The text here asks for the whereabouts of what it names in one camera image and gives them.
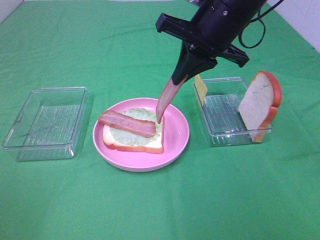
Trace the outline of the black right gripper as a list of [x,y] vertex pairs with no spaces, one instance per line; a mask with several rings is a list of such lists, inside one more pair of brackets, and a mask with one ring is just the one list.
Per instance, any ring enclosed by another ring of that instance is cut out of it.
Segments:
[[[239,67],[249,61],[244,51],[232,45],[240,31],[241,21],[229,15],[200,13],[188,21],[161,13],[155,26],[159,33],[165,32],[182,40],[178,62],[171,76],[174,85],[213,69],[217,65],[215,57],[227,59]],[[189,44],[200,50],[202,56],[196,55]]]

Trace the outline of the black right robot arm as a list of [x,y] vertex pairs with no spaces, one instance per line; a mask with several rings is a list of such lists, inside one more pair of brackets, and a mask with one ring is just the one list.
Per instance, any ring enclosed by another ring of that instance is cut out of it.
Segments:
[[232,42],[264,4],[264,0],[202,0],[190,21],[162,13],[155,24],[157,31],[182,41],[173,84],[214,68],[217,57],[242,68],[249,57]]

